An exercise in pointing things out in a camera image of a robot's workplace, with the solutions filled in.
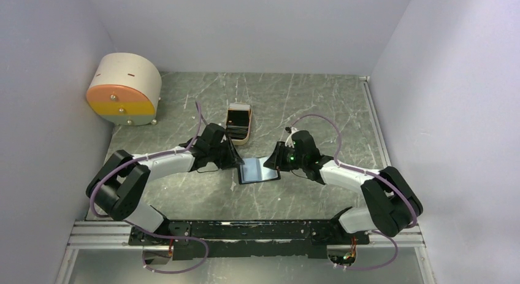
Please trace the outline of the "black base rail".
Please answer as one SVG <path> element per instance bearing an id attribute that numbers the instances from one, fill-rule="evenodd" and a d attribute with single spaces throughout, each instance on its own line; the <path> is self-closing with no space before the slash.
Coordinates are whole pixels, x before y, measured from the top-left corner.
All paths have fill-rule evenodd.
<path id="1" fill-rule="evenodd" d="M 307 220 L 172 220 L 161 238 L 132 228 L 128 244 L 158 251 L 172 260 L 306 256 L 327 259 L 333 246 L 369 244 L 365 231 L 347 234 L 336 219 Z"/>

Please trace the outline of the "round pastel drawer box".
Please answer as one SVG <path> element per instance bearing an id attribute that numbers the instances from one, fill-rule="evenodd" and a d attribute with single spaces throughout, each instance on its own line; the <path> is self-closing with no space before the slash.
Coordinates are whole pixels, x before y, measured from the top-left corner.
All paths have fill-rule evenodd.
<path id="1" fill-rule="evenodd" d="M 110 53 L 101 59 L 86 100 L 115 125 L 155 125 L 161 87 L 161 75 L 151 61 L 133 53 Z"/>

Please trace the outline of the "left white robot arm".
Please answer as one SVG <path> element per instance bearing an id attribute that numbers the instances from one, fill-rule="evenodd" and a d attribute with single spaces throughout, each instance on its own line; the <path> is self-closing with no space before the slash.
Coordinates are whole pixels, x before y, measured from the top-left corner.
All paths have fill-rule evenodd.
<path id="1" fill-rule="evenodd" d="M 139 227 L 148 240 L 160 245 L 169 238 L 170 220 L 142 202 L 147 183 L 211 164 L 219 170 L 243 164 L 225 129 L 215 123 L 207 125 L 201 136 L 163 152 L 132 155 L 116 151 L 87 186 L 86 195 L 92 208 L 100 208 L 114 221 Z"/>

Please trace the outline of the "black leather card holder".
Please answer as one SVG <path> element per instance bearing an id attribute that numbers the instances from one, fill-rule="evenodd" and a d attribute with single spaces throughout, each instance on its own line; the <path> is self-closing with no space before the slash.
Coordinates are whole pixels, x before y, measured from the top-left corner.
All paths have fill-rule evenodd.
<path id="1" fill-rule="evenodd" d="M 268 158 L 268 156 L 244 158 L 243 164 L 238 167 L 239 185 L 280 180 L 279 171 L 264 167 Z"/>

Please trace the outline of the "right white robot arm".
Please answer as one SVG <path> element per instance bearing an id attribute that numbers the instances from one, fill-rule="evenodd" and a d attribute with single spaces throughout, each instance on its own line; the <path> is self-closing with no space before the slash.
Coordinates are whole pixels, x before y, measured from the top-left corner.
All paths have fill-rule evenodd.
<path id="1" fill-rule="evenodd" d="M 394 237 L 416 224 L 424 208 L 394 167 L 370 170 L 336 162 L 322 154 L 308 131 L 294 131 L 279 141 L 263 166 L 275 171 L 302 170 L 307 179 L 339 186 L 362 195 L 365 206 L 341 211 L 331 227 L 332 238 L 347 243 L 354 233 L 376 230 Z"/>

